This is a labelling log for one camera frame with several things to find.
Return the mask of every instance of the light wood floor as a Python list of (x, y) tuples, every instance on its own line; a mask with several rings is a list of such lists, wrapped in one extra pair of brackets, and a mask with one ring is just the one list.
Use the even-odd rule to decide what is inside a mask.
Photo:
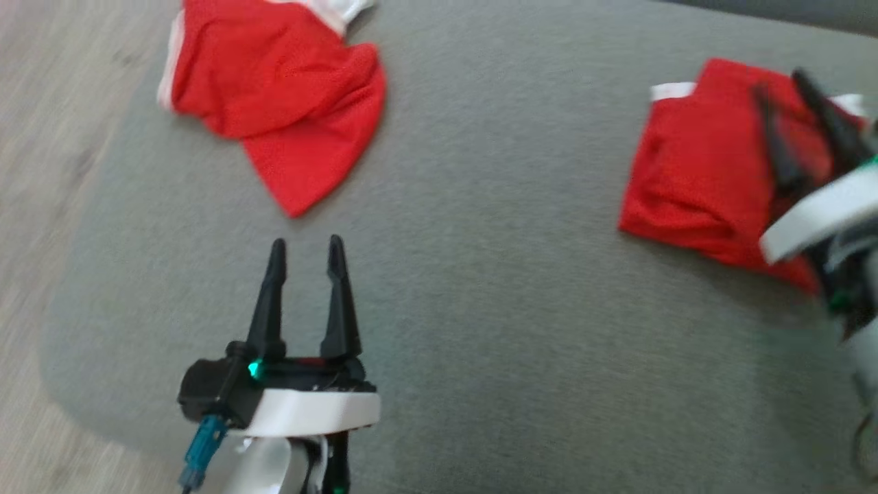
[(40, 387), (48, 297), (95, 168), (177, 0), (0, 0), (0, 492), (177, 492)]

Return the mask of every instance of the blue cable connector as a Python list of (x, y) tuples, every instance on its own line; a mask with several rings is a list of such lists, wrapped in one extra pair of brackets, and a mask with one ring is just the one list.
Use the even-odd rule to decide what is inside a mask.
[(198, 431), (192, 438), (189, 450), (186, 451), (186, 468), (177, 483), (183, 487), (183, 494), (189, 494), (201, 488), (205, 482), (207, 465), (213, 454), (220, 449), (222, 440), (226, 438), (228, 426), (218, 415), (208, 415), (201, 419)]

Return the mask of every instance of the crumpled red cloth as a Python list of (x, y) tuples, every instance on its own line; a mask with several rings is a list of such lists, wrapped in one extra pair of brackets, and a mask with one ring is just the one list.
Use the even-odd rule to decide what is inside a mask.
[(347, 177), (378, 126), (385, 100), (378, 50), (346, 46), (300, 3), (183, 4), (173, 109), (240, 139), (280, 207), (303, 214)]
[(767, 265), (759, 238), (785, 205), (775, 198), (752, 87), (765, 84), (781, 122), (818, 183), (831, 154), (817, 121), (785, 75), (714, 59), (694, 92), (655, 101), (634, 159), (619, 229), (694, 249), (727, 265), (769, 274), (809, 292), (814, 274), (797, 258)]

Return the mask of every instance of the gray fabric surface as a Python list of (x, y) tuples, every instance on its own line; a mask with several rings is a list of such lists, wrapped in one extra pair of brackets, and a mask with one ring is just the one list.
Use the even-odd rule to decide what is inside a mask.
[(665, 0), (676, 4), (774, 18), (870, 36), (878, 35), (875, 0)]
[(74, 418), (179, 462), (180, 377), (245, 334), (272, 239), (289, 242), (284, 335), (307, 355), (338, 233), (384, 399), (352, 439), (357, 492), (851, 486), (857, 403), (821, 312), (615, 222), (649, 85), (723, 56), (875, 102), (878, 41), (639, 0), (387, 2), (355, 40), (382, 49), (383, 126), (295, 221), (235, 143), (156, 107), (155, 62), (44, 332)]

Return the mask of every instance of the red cloth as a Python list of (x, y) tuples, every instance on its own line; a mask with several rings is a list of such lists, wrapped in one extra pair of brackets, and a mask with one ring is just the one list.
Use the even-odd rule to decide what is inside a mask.
[(767, 84), (781, 106), (785, 131), (811, 174), (818, 182), (829, 177), (828, 146), (789, 77), (711, 60), (692, 95), (653, 103), (619, 228), (814, 292), (817, 283), (803, 259), (770, 266), (759, 250), (759, 238), (783, 205), (774, 197), (753, 103), (757, 83)]
[(240, 139), (291, 216), (347, 177), (378, 126), (384, 99), (377, 49), (345, 46), (301, 4), (184, 0), (174, 110)]

